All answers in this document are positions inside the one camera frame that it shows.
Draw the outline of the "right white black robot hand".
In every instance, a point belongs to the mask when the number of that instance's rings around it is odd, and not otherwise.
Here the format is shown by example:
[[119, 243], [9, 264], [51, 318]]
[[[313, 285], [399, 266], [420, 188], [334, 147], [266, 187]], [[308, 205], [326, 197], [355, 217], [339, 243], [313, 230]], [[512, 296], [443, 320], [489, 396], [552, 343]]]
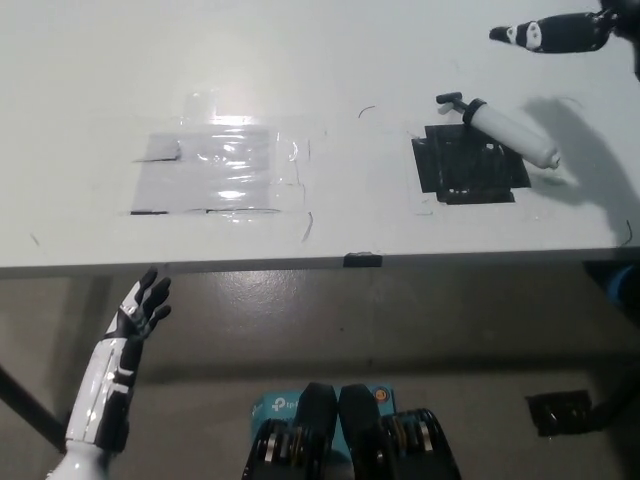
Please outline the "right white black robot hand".
[[587, 53], [608, 41], [617, 15], [608, 10], [546, 17], [519, 25], [498, 26], [489, 32], [493, 41], [541, 54]]

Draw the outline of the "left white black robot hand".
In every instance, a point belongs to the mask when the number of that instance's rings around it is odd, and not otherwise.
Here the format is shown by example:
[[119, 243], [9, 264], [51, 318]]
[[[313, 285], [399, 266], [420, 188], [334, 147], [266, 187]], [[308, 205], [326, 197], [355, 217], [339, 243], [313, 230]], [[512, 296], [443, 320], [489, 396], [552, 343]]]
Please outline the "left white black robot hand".
[[113, 454], [124, 450], [144, 343], [171, 311], [170, 284], [150, 268], [121, 301], [85, 370], [66, 428], [68, 444]]

